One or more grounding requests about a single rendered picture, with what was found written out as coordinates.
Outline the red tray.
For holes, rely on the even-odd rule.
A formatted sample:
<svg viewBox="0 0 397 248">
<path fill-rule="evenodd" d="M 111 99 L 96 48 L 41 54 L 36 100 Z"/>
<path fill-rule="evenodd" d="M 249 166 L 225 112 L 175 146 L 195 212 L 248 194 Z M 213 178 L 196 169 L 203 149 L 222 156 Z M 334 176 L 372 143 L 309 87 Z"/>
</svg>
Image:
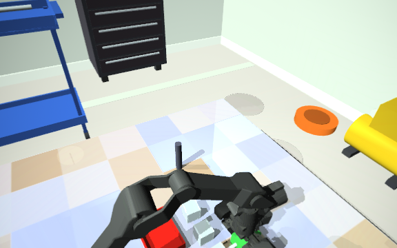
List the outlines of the red tray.
<svg viewBox="0 0 397 248">
<path fill-rule="evenodd" d="M 141 239 L 145 248 L 185 248 L 185 241 L 172 219 Z"/>
</svg>

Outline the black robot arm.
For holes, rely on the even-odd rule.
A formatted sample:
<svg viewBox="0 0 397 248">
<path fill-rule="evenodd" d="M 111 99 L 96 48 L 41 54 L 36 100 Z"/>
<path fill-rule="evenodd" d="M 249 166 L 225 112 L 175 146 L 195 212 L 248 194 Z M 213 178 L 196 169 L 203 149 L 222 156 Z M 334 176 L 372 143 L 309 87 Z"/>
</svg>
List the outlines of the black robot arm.
<svg viewBox="0 0 397 248">
<path fill-rule="evenodd" d="M 147 176 L 120 192 L 108 226 L 91 248 L 124 248 L 131 240 L 142 239 L 169 222 L 189 200 L 230 201 L 227 207 L 239 223 L 251 225 L 260 217 L 255 225 L 257 232 L 269 224 L 271 210 L 288 202 L 284 187 L 279 180 L 262 187 L 250 172 L 217 176 L 176 169 L 166 175 Z M 150 193 L 158 188 L 171 188 L 173 192 L 159 211 Z"/>
</svg>

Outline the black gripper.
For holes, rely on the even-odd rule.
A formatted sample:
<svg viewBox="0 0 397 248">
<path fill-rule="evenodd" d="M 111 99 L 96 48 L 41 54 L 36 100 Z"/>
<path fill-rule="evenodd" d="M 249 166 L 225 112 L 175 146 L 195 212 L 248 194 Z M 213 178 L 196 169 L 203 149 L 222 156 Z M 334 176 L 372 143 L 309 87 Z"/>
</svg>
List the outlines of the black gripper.
<svg viewBox="0 0 397 248">
<path fill-rule="evenodd" d="M 222 201 L 214 207 L 214 213 L 219 220 L 222 220 L 222 224 L 232 235 L 235 233 L 241 240 L 244 239 L 245 243 L 242 248 L 276 248 L 273 243 L 267 238 L 263 238 L 260 234 L 254 232 L 257 219 L 251 225 L 243 225 L 239 223 L 232 215 L 231 211 L 227 207 L 230 201 Z"/>
</svg>

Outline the black cylinder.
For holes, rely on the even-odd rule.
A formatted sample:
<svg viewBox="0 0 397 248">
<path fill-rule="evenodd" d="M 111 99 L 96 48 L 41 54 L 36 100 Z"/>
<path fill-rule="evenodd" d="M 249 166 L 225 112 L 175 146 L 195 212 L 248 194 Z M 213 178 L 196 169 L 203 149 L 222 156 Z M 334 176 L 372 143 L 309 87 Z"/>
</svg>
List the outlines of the black cylinder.
<svg viewBox="0 0 397 248">
<path fill-rule="evenodd" d="M 182 169 L 182 143 L 180 141 L 175 142 L 175 157 L 176 168 Z"/>
</svg>

